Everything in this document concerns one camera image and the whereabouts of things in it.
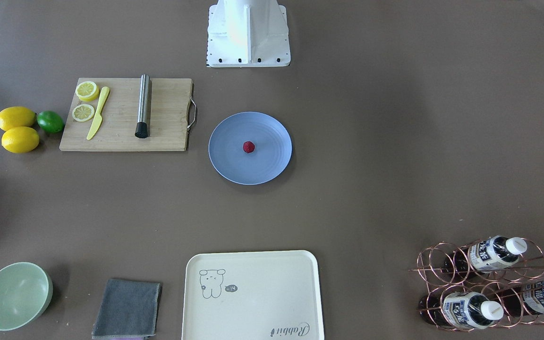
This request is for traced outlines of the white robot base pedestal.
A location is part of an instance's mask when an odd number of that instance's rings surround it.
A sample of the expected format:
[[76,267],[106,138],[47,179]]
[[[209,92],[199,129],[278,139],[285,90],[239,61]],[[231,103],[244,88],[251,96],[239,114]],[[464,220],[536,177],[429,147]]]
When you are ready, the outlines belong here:
[[287,9],[276,0],[219,0],[209,7],[206,65],[286,67],[291,62]]

